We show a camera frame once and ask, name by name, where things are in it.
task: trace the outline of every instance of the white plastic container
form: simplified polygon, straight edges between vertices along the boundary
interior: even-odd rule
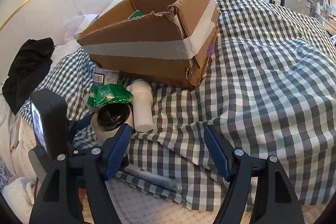
[[[144,80],[135,80],[127,87],[133,94],[134,128],[138,132],[147,132],[154,128],[152,116],[153,95],[151,86]]]

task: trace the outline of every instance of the black cloth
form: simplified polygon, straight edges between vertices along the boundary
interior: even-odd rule
[[[29,39],[19,49],[2,88],[2,94],[14,114],[48,74],[53,51],[54,42],[50,37]]]

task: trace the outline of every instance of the barcode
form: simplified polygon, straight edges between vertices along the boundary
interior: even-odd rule
[[[98,83],[104,82],[104,75],[93,74],[93,80]]]

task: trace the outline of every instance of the gingham blanket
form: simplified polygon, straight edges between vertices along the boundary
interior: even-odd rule
[[[258,0],[217,0],[220,34],[201,85],[181,90],[152,84],[156,127],[135,133],[130,161],[178,183],[169,192],[119,172],[147,193],[195,210],[218,210],[227,185],[203,142],[213,124],[251,156],[277,155],[301,204],[328,201],[335,192],[336,50],[316,19]],[[80,48],[39,85],[65,97],[68,118],[88,113],[83,98],[94,64]],[[31,124],[28,102],[22,117]],[[78,148],[96,145],[90,127]],[[252,195],[256,180],[251,181]]]

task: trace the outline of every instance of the storage box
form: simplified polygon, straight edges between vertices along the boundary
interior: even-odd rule
[[[128,19],[137,10],[145,15]],[[207,67],[219,14],[215,0],[123,0],[77,41],[102,68],[191,89]]]

